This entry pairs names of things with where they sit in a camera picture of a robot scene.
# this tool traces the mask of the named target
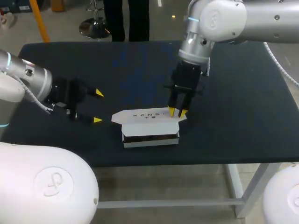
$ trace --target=chrome stool base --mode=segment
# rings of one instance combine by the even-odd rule
[[[79,32],[83,36],[93,39],[106,38],[110,35],[103,17],[99,17],[97,20],[90,18],[83,21],[79,26]]]

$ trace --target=table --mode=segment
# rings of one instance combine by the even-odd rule
[[[203,96],[180,122],[176,146],[123,148],[112,114],[165,107],[180,42],[57,42],[28,44],[20,57],[49,69],[53,77],[81,77],[105,95],[87,98],[78,110],[104,120],[96,126],[46,115],[23,101],[3,140],[68,149],[92,167],[227,164],[235,198],[194,201],[102,202],[101,208],[236,205],[245,217],[281,162],[299,160],[298,108],[261,43],[218,44]],[[262,163],[243,194],[236,163]]]

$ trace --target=box lid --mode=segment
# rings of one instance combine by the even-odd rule
[[[178,109],[174,117],[168,108],[152,108],[140,110],[125,110],[112,116],[111,121],[121,124],[121,131],[126,137],[177,134],[178,123],[185,120],[178,117]]]

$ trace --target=yellow pole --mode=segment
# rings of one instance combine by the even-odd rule
[[[37,22],[37,25],[38,25],[38,28],[39,28],[39,32],[42,36],[43,41],[45,43],[50,42],[50,38],[47,34],[45,25],[43,24],[42,16],[41,16],[41,13],[39,11],[39,7],[38,7],[38,4],[37,4],[36,0],[29,0],[29,1],[30,1],[30,5],[31,5],[31,8],[32,8],[33,14],[36,18],[36,22]]]

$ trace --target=box flap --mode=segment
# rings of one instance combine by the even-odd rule
[[[112,116],[111,121],[124,125],[124,124],[152,124],[152,123],[178,123],[185,120],[187,117],[184,115],[182,118],[178,117],[178,109],[175,109],[174,116],[171,117],[167,107],[165,108],[152,108],[152,109],[139,109],[139,110],[125,110],[120,111]]]

